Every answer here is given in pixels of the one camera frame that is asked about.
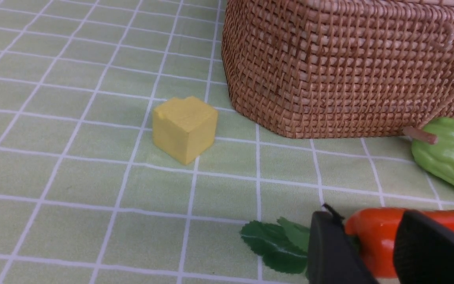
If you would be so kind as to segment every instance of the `pepper stem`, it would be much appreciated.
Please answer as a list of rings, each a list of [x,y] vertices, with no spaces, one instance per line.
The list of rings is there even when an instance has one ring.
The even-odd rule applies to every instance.
[[[421,129],[414,128],[412,126],[404,127],[402,133],[406,136],[411,137],[412,139],[420,140],[430,145],[434,145],[437,143],[436,135],[422,131]]]

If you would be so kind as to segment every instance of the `green leaf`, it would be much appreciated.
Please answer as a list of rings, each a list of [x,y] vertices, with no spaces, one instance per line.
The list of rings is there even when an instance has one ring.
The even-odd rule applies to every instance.
[[[285,229],[277,224],[251,221],[240,231],[241,238],[264,264],[280,273],[299,274],[307,264],[307,254],[292,244]]]
[[[308,265],[308,257],[305,254],[290,254],[286,252],[270,252],[262,257],[262,261],[280,273],[301,274]]]
[[[296,247],[300,248],[303,252],[308,251],[309,245],[309,228],[301,224],[288,221],[287,219],[280,217],[278,219],[278,224],[280,224],[285,230],[285,234],[288,237],[288,240],[292,242]]]
[[[288,243],[283,227],[251,221],[241,229],[241,239],[259,256],[278,250],[282,243]]]

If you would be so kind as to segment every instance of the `red bell pepper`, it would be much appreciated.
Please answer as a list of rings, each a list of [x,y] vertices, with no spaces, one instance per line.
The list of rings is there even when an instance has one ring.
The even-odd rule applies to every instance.
[[[360,257],[376,278],[397,278],[393,266],[393,246],[404,208],[368,208],[353,214],[345,232],[360,242]],[[454,210],[422,211],[454,232]]]

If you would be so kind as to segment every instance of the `checkered tablecloth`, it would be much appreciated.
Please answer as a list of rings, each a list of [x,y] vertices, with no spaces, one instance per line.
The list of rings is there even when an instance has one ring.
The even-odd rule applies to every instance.
[[[288,140],[232,110],[225,0],[0,0],[0,284],[296,283],[238,234],[328,202],[454,208],[399,137]],[[215,144],[182,166],[151,110],[194,95]]]

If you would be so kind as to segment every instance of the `wicker basket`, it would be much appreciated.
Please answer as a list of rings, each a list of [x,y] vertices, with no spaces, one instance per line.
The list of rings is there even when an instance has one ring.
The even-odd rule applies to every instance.
[[[454,117],[454,0],[229,0],[221,53],[233,107],[282,136]]]

